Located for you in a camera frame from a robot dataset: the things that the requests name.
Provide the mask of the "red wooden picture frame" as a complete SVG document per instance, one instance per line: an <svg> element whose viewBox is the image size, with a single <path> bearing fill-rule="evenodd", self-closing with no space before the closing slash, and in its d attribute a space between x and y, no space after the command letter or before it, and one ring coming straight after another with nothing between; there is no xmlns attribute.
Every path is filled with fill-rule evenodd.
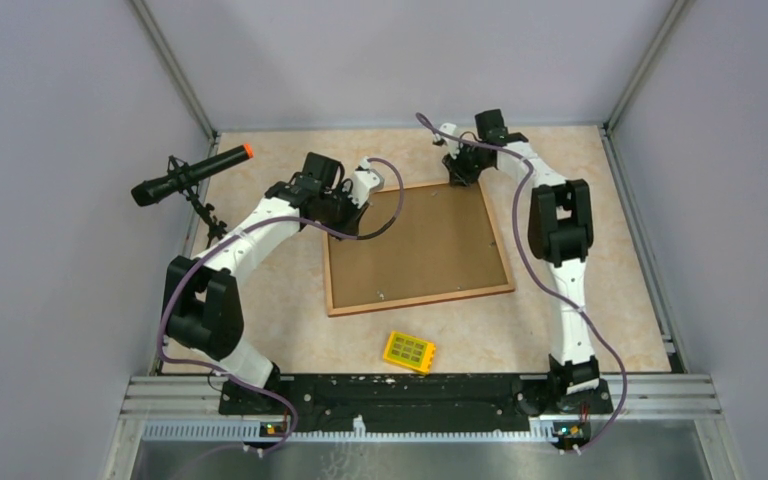
<svg viewBox="0 0 768 480"><path fill-rule="evenodd" d="M324 240L327 314L339 317L515 291L492 203L482 187L424 183L371 197L365 241Z"/></svg>

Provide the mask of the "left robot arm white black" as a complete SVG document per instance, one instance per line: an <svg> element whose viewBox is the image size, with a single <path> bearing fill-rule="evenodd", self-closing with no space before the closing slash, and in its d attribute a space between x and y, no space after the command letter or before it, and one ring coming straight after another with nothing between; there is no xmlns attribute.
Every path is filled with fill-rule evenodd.
<svg viewBox="0 0 768 480"><path fill-rule="evenodd" d="M271 186L237 227L194 258L167 269L161 337L207 356L207 366L245 385L243 401L257 413L279 404L274 363L244 337L239 288L282 242L318 224L355 238L361 216L383 177L363 159L351 172L332 158L309 153L301 171Z"/></svg>

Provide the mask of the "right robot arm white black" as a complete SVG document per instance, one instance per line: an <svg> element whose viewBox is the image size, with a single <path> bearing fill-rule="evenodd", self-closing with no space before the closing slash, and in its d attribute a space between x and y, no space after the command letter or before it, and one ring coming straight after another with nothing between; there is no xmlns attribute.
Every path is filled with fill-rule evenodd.
<svg viewBox="0 0 768 480"><path fill-rule="evenodd" d="M600 383L599 362L586 310L586 261L594 243L589 184L558 173L531 146L510 132L500 110L475 117L476 132L465 139L456 125L443 123L434 135L448 150L443 164L449 181L470 186L495 169L517 183L515 197L530 196L527 236L515 244L525 259L542 261L552 276L539 287L556 302L556 333L549 353L546 397L560 412L572 412Z"/></svg>

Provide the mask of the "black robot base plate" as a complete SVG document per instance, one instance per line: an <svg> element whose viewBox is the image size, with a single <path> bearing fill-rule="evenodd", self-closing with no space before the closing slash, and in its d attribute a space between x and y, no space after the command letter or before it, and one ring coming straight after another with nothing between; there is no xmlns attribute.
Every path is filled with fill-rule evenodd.
<svg viewBox="0 0 768 480"><path fill-rule="evenodd" d="M360 417L377 433L526 431L540 415L576 420L611 414L607 383L566 397L545 374L295 374L272 380L264 394L223 385L225 416L275 415L299 432L337 432Z"/></svg>

